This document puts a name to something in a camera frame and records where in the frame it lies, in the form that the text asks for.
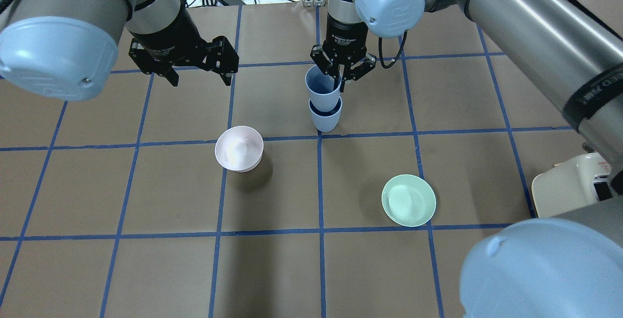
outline mint green plate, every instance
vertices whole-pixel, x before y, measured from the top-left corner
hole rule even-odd
[[[391,220],[405,227],[428,222],[437,207],[430,185],[412,174],[401,174],[389,180],[383,188],[381,202]]]

